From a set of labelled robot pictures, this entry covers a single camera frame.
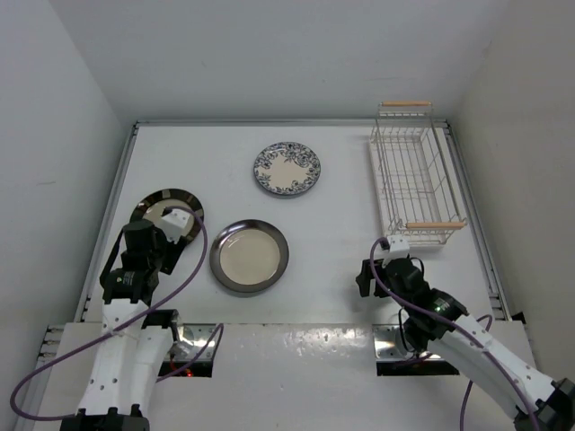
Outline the metal rimmed plate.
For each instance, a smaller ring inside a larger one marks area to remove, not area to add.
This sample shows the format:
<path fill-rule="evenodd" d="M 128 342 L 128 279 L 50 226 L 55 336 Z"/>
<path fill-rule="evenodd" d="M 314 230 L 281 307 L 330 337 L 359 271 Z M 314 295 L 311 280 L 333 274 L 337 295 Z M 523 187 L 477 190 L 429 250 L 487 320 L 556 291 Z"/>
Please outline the metal rimmed plate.
<path fill-rule="evenodd" d="M 209 266 L 216 281 L 238 296 L 259 295 L 273 287 L 289 263 L 288 241 L 274 225 L 258 220 L 236 221 L 212 242 Z"/>

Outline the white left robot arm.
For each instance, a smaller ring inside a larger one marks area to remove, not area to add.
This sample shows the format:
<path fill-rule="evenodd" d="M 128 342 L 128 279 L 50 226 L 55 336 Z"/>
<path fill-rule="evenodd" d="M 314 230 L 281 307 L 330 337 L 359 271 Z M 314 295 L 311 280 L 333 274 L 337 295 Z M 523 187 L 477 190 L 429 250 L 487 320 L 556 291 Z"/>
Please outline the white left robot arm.
<path fill-rule="evenodd" d="M 102 333 L 89 383 L 63 430 L 147 430 L 157 375 L 178 334 L 175 310 L 149 310 L 168 248 L 180 240 L 185 215 L 126 224 L 102 273 Z"/>

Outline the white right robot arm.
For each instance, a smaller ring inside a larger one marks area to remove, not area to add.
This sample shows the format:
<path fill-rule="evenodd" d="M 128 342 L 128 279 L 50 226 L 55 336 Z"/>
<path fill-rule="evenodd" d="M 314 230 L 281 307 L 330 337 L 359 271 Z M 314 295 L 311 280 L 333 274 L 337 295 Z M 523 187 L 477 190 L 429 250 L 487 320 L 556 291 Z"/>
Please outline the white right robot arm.
<path fill-rule="evenodd" d="M 416 353 L 439 356 L 488 394 L 517 430 L 572 430 L 574 383 L 555 380 L 495 339 L 450 294 L 429 286 L 411 258 L 365 259 L 361 296 L 393 298 L 408 314 L 400 338 Z"/>

